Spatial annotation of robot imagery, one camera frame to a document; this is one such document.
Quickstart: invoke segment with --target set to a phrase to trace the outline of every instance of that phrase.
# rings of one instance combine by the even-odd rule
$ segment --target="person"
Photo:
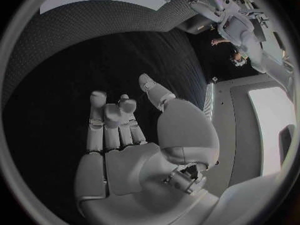
[[[223,37],[211,40],[212,46],[216,46],[220,43],[230,43],[230,41]],[[248,58],[248,55],[245,52],[243,52],[242,48],[239,47],[235,47],[233,54],[230,56],[230,60],[234,63],[236,67],[241,67],[242,65],[246,64]]]

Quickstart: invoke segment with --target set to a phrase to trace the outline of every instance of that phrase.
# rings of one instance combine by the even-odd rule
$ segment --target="person's hand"
[[[218,45],[218,43],[219,43],[219,41],[218,41],[218,39],[213,39],[213,40],[211,40],[211,45],[212,46],[215,46],[215,45]]]

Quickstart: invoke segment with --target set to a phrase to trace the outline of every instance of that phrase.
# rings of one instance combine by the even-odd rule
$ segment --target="person's arm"
[[[230,43],[230,41],[223,37],[215,38],[215,39],[211,40],[212,46],[218,45],[219,43]]]

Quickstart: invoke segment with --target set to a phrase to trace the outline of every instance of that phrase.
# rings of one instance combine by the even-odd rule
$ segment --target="textured gray panel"
[[[55,53],[99,36],[130,31],[167,32],[196,15],[186,0],[171,0],[158,11],[139,5],[92,0],[38,12],[11,55],[4,79],[4,108],[14,89],[37,65]]]

